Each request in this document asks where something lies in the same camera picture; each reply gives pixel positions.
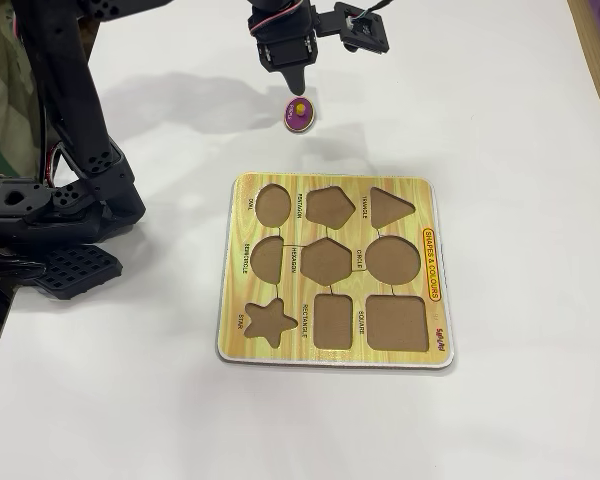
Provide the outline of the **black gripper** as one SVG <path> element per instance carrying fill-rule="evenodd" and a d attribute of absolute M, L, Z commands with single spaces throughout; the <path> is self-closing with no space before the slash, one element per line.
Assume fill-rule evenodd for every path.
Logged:
<path fill-rule="evenodd" d="M 317 47 L 309 1 L 250 1 L 248 30 L 256 40 L 262 66 L 283 75 L 292 94 L 306 90 L 305 67 Z"/>

